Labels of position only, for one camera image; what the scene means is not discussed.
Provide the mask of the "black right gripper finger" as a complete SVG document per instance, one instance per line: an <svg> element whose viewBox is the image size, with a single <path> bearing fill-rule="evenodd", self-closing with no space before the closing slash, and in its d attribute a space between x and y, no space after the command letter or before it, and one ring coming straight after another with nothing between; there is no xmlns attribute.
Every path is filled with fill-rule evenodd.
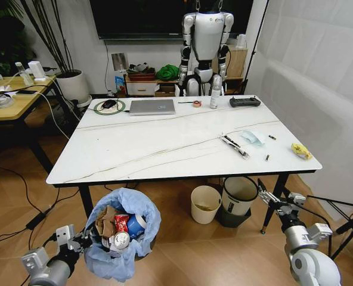
<svg viewBox="0 0 353 286"><path fill-rule="evenodd" d="M289 215L293 211L292 206L290 204L280 205L276 209L276 213L279 216Z"/></svg>
<svg viewBox="0 0 353 286"><path fill-rule="evenodd" d="M258 178L258 195L262 199L262 201L266 204L272 203L280 203L280 199L277 198L273 193L267 191L264 183Z"/></svg>

